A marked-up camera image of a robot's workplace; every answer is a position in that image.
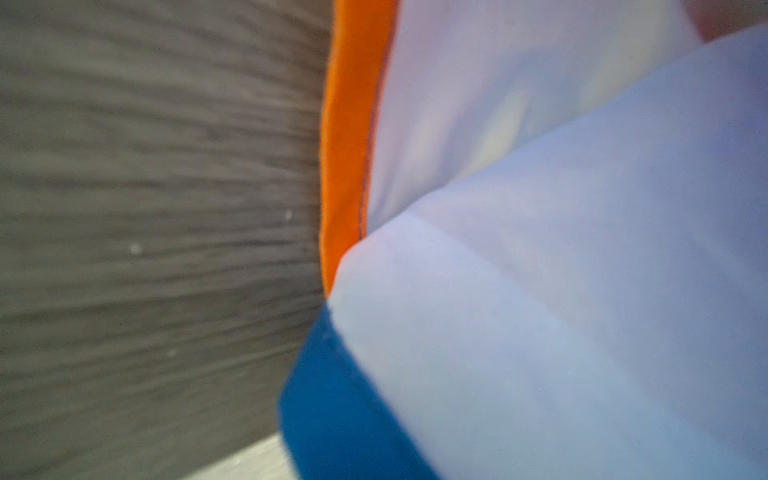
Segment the rainbow coloured shorts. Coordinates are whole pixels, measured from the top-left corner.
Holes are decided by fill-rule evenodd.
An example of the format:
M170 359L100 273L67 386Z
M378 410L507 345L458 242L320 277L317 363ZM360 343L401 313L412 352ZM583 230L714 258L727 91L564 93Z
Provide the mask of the rainbow coloured shorts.
M767 475L767 5L338 1L302 479Z

